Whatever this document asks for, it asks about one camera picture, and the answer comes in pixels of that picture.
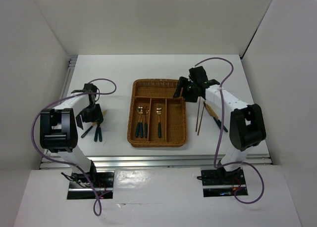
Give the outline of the gold spoon pile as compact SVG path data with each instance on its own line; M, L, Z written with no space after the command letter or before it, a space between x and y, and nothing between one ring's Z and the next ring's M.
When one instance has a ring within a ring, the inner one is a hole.
M140 107L140 138L144 137L144 129L143 129L143 107Z

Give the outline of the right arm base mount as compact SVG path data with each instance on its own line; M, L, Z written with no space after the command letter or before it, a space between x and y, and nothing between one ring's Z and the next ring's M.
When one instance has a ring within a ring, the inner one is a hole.
M196 177L202 182L204 197L227 197L248 195L244 172L241 168L225 172L225 169L219 170L201 170L201 175Z

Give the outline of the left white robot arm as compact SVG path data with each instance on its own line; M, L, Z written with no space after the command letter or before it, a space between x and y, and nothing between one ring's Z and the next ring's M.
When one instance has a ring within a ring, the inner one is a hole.
M87 187L97 184L98 174L93 161L78 146L77 129L83 129L83 123L95 123L97 135L101 134L100 124L104 116L96 102L98 91L94 84L85 84L82 90L73 91L70 98L40 113L41 147L70 163L75 180Z

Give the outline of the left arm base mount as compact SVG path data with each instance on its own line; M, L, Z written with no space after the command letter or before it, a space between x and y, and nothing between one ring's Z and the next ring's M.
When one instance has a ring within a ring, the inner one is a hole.
M91 185L85 177L79 177L74 173L61 174L69 181L67 200L95 199ZM95 173L92 179L93 187L101 199L113 199L114 172Z

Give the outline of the gold knife green handle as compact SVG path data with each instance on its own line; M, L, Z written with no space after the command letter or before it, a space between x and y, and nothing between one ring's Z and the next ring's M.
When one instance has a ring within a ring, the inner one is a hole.
M158 137L162 138L161 119L160 119L160 116L162 114L162 108L161 107L157 107L156 108L156 113L158 115Z

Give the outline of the gold spoon green handle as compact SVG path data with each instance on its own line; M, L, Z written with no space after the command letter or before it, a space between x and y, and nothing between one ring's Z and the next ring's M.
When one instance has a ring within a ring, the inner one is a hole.
M138 123L137 123L137 127L136 127L136 132L135 132L135 137L140 137L140 107L137 107L137 112L138 112Z
M144 135L145 135L145 138L148 138L148 122L147 122L147 115L148 115L148 112L149 112L149 108L148 107L144 107Z

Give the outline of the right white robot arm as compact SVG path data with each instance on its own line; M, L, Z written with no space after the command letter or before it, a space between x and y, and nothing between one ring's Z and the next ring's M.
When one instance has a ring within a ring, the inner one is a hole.
M222 87L217 80L209 80L202 66L191 68L189 78L180 77L174 98L197 102L199 97L221 109L220 127L228 128L230 146L225 156L214 163L216 178L228 183L233 171L241 167L250 150L266 139L262 109L257 104L241 101Z

